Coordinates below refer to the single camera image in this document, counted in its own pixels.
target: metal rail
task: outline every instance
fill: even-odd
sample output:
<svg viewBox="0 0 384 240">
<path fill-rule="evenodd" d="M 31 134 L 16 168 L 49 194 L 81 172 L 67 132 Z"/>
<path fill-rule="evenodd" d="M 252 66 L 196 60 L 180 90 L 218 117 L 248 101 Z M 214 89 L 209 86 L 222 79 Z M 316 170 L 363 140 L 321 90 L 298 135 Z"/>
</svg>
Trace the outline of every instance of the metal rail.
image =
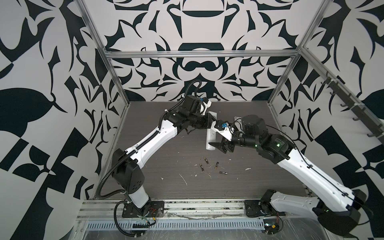
<svg viewBox="0 0 384 240">
<path fill-rule="evenodd" d="M 382 121 L 368 107 L 360 101 L 329 69 L 320 62 L 308 49 L 300 48 L 300 55 L 309 65 L 325 80 L 323 84 L 328 84 L 333 90 L 332 95 L 337 95 L 345 104 L 343 107 L 349 109 L 357 116 L 355 121 L 361 121 L 370 131 L 368 137 L 376 137 L 384 144 L 384 126 Z"/>
<path fill-rule="evenodd" d="M 318 8 L 317 12 L 315 13 L 315 16 L 313 17 L 311 24 L 308 26 L 307 31 L 305 32 L 303 38 L 301 39 L 298 47 L 296 48 L 299 50 L 301 47 L 306 46 L 307 43 L 311 40 L 315 30 L 320 25 L 321 21 L 324 18 L 324 14 L 327 11 L 329 5 L 333 2 L 333 0 L 323 0 L 320 4 L 320 7 Z M 279 81 L 277 82 L 277 85 L 275 89 L 273 90 L 270 98 L 268 99 L 268 102 L 270 104 L 273 103 L 273 101 L 276 99 L 276 97 L 279 95 L 282 87 L 284 86 L 285 82 L 288 79 L 289 74 L 292 72 L 294 67 L 296 66 L 297 61 L 300 59 L 300 55 L 296 55 L 295 57 L 291 58 L 290 63 L 285 68 L 282 76 L 280 77 Z"/>
<path fill-rule="evenodd" d="M 117 76 L 115 69 L 113 68 L 111 62 L 107 57 L 105 56 L 104 52 L 104 45 L 103 42 L 100 39 L 100 35 L 96 30 L 96 27 L 91 19 L 91 15 L 88 12 L 88 9 L 86 7 L 86 4 L 84 0 L 75 0 L 77 7 L 79 8 L 79 11 L 81 13 L 81 17 L 83 18 L 83 21 L 85 25 L 87 26 L 89 33 L 92 37 L 92 40 L 94 41 L 97 50 L 99 51 L 99 54 L 101 56 L 101 59 L 104 62 L 105 67 L 107 68 L 108 72 L 111 74 L 112 81 L 115 84 L 122 100 L 124 101 L 125 105 L 129 104 L 129 100 L 127 98 L 127 95 L 125 94 L 125 91 L 123 90 L 123 87 L 120 82 L 120 78 Z"/>
<path fill-rule="evenodd" d="M 196 51 L 106 51 L 107 58 L 197 58 L 295 56 L 297 50 L 196 50 Z"/>
</svg>

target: wooden table surface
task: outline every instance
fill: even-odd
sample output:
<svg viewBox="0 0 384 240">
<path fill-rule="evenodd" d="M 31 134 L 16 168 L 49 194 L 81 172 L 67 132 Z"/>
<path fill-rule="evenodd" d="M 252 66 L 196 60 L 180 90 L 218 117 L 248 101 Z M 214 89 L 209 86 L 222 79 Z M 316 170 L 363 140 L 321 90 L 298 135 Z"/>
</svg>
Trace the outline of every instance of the wooden table surface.
<svg viewBox="0 0 384 240">
<path fill-rule="evenodd" d="M 132 102 L 117 148 L 125 150 L 140 141 L 158 125 L 164 109 L 174 104 Z M 229 122 L 233 122 L 236 116 L 255 114 L 263 118 L 266 124 L 277 127 L 267 103 L 263 101 L 213 102 L 209 110 L 217 112 L 218 119 Z M 217 149 L 206 150 L 206 134 L 206 130 L 197 129 L 189 135 L 182 131 L 152 155 L 142 169 L 145 175 L 144 188 L 151 198 L 251 198 L 261 197 L 267 189 L 305 196 L 303 185 L 297 178 L 259 156 L 254 149 L 236 146 L 233 153 L 227 154 Z M 221 141 L 219 134 L 216 141 Z M 216 162 L 219 162 L 218 169 L 215 169 Z M 110 177 L 102 194 L 119 188 Z M 121 194 L 117 194 L 112 198 L 121 197 Z"/>
</svg>

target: black and white patterned wall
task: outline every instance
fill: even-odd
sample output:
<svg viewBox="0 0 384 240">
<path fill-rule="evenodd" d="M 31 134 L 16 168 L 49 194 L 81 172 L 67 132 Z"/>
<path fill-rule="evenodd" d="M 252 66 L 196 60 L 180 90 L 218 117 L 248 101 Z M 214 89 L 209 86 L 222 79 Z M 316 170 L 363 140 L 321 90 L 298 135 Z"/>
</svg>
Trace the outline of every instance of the black and white patterned wall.
<svg viewBox="0 0 384 240">
<path fill-rule="evenodd" d="M 198 96 L 212 101 L 268 100 L 289 57 L 134 58 L 112 64 L 130 101 L 179 100 L 202 80 Z"/>
<path fill-rule="evenodd" d="M 321 0 L 86 0 L 109 51 L 291 49 Z"/>
<path fill-rule="evenodd" d="M 384 119 L 384 3 L 335 0 L 308 44 L 312 51 L 379 118 Z M 384 237 L 384 146 L 301 58 L 273 103 L 278 120 L 305 155 L 351 189 L 361 189 L 366 205 L 349 237 Z"/>
<path fill-rule="evenodd" d="M 108 51 L 295 49 L 321 0 L 85 0 Z M 196 78 L 211 100 L 268 100 L 288 57 L 114 59 L 131 101 Z"/>
<path fill-rule="evenodd" d="M 124 102 L 73 0 L 0 1 L 1 239 L 67 239 Z"/>
</svg>

